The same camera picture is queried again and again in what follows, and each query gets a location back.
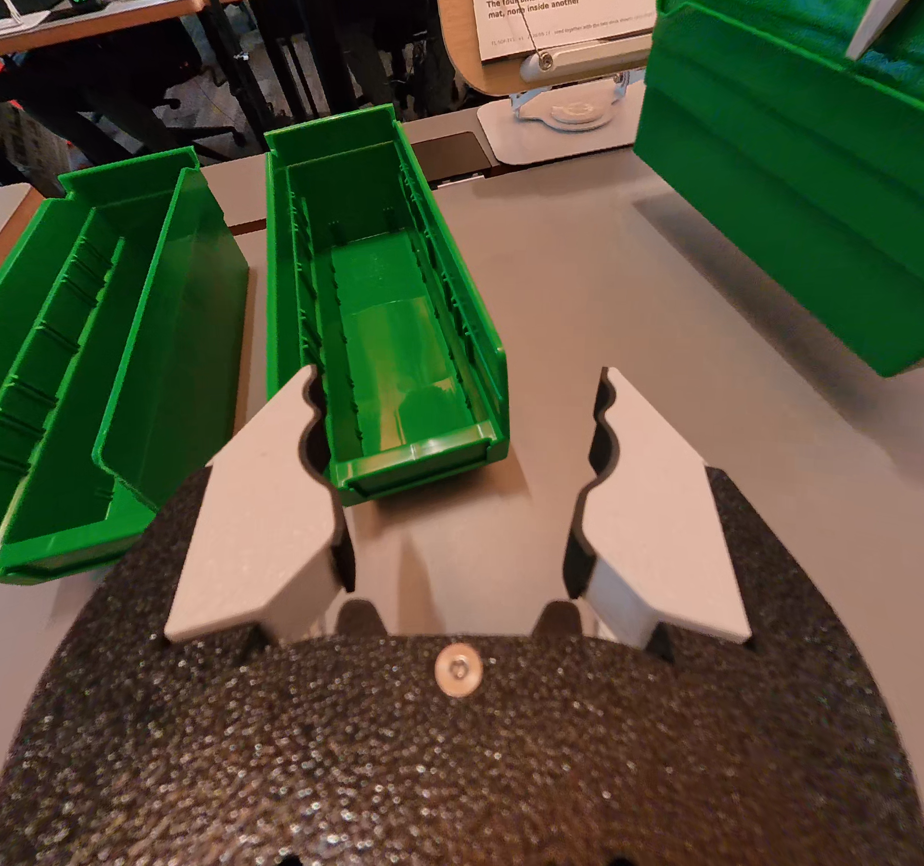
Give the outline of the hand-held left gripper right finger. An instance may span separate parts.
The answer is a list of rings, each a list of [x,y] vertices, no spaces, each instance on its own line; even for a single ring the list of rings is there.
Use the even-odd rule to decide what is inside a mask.
[[[752,637],[707,464],[616,368],[600,373],[588,461],[564,556],[591,635],[645,649],[671,626]]]

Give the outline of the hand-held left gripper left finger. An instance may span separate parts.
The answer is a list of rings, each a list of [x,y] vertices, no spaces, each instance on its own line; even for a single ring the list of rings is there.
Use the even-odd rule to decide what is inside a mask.
[[[356,559],[337,490],[311,461],[327,442],[318,368],[301,368],[210,460],[164,634],[172,643],[256,626],[311,637]]]

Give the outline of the instruction sheet on stand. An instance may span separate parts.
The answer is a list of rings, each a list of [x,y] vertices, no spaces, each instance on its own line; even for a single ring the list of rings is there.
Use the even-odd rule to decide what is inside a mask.
[[[635,70],[647,63],[652,48],[653,29],[483,62],[479,56],[473,0],[437,1],[445,45],[455,68],[472,88],[492,97]]]

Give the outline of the black office chair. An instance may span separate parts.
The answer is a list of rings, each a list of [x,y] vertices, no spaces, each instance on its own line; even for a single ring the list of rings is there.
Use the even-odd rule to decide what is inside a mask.
[[[171,126],[157,114],[159,108],[178,109],[180,100],[169,98],[169,92],[199,79],[206,68],[189,38],[134,45],[115,57],[114,81],[91,94],[89,103],[94,114],[139,142],[142,153],[191,147],[202,157],[224,161],[227,156],[204,141],[228,136],[242,148],[247,143],[242,130],[233,125]]]

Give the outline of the green plastic bin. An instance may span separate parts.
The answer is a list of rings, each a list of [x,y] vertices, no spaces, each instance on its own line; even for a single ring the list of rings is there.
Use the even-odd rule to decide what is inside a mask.
[[[922,279],[648,86],[635,153],[878,375],[922,364]]]
[[[505,460],[502,341],[394,110],[265,139],[267,394],[316,367],[343,504]]]
[[[658,0],[653,62],[683,59],[756,120],[710,132],[812,212],[922,278],[922,2],[858,60],[871,0]]]
[[[117,560],[230,439],[248,262],[191,148],[63,177],[2,264],[1,579]]]

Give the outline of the black tripod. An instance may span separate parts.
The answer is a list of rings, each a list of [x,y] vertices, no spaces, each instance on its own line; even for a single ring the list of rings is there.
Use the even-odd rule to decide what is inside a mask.
[[[211,43],[230,90],[244,112],[249,127],[261,147],[265,134],[280,128],[259,82],[249,65],[248,55],[225,15],[223,0],[201,0],[200,22]],[[330,11],[330,0],[292,0],[301,21],[308,48],[332,115],[358,108],[352,78]]]

